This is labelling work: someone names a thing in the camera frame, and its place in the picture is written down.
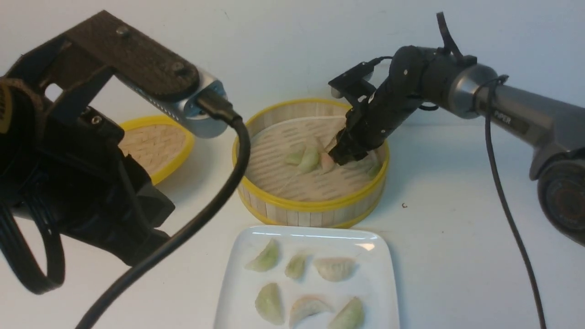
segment steamer basket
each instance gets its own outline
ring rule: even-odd
[[[195,139],[165,115],[146,116],[124,122],[120,149],[146,170],[153,185],[172,174],[189,156]]]
[[[332,145],[327,148],[327,144],[343,128],[349,109],[334,101],[295,100],[274,105],[248,120],[252,155],[238,193],[256,218],[271,225],[349,228],[374,210],[390,163],[387,143],[376,150],[383,164],[373,179],[366,174],[373,163],[370,156],[325,174],[316,169],[295,175],[296,168],[283,162],[290,146],[308,136],[316,136],[329,150]],[[237,152],[236,139],[234,165]]]

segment woven bamboo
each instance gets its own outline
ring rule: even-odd
[[[193,135],[164,115],[147,116],[121,125],[124,138],[119,144],[158,184],[175,171],[193,148]]]

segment white table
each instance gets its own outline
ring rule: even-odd
[[[537,328],[528,277],[497,198],[482,126],[404,126],[390,137],[387,189],[355,228],[390,246],[401,324],[426,328]],[[234,134],[199,140],[188,162],[160,188],[177,210],[172,234],[217,192],[231,170]],[[528,180],[531,149],[494,132],[504,190],[539,283],[549,328],[583,328],[585,248],[557,232]],[[33,251],[42,243],[19,221]],[[260,223],[233,196],[193,239],[124,293],[95,328],[212,328],[229,251]],[[43,296],[25,290],[0,261],[0,327],[73,328],[127,267],[112,255],[64,239],[67,278]]]

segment square plate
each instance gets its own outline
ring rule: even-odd
[[[280,247],[278,265],[264,273],[246,270],[274,238]],[[284,274],[288,261],[297,252],[308,251],[307,270],[300,282]],[[323,257],[350,257],[356,260],[354,275],[344,282],[320,277],[312,261]],[[260,289],[276,282],[284,305],[285,324],[274,326],[257,313],[254,301]],[[288,327],[290,309],[302,296],[320,297],[333,312],[320,313],[301,321],[295,329],[326,328],[335,315],[357,296],[366,321],[362,329],[399,329],[398,300],[394,269],[388,245],[379,235],[352,229],[258,226],[244,230],[233,245],[215,314],[215,329],[268,329]]]

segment dumpling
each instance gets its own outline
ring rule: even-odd
[[[245,268],[256,272],[266,272],[276,266],[279,254],[278,243],[271,239],[264,250],[253,261],[246,264]]]
[[[288,326],[293,329],[303,319],[321,312],[331,312],[329,305],[316,297],[302,297],[295,301],[291,308],[291,317]]]
[[[319,165],[319,152],[314,146],[307,146],[302,154],[301,163],[297,166],[298,173],[306,174],[313,171]]]
[[[305,253],[298,253],[294,255],[288,262],[284,274],[293,280],[300,279],[305,273],[305,263],[308,255]]]
[[[376,178],[376,176],[378,176],[378,173],[380,172],[380,169],[382,169],[382,165],[379,163],[374,164],[368,171],[367,171],[367,176],[369,179],[374,179]]]
[[[327,153],[321,153],[321,173],[326,174],[333,170],[335,162]]]
[[[302,161],[302,155],[305,153],[305,143],[296,143],[290,147],[289,153],[284,158],[284,163],[298,166]]]
[[[314,262],[319,275],[327,281],[340,282],[350,278],[356,267],[351,258],[322,258]]]
[[[359,329],[365,317],[362,301],[354,297],[329,323],[327,329]]]
[[[255,305],[264,320],[274,325],[284,324],[283,304],[276,283],[269,283],[260,289]]]
[[[305,140],[305,145],[307,147],[315,148],[318,153],[325,152],[325,149],[323,148],[323,144],[321,143],[319,138],[317,138],[317,136],[308,136]]]

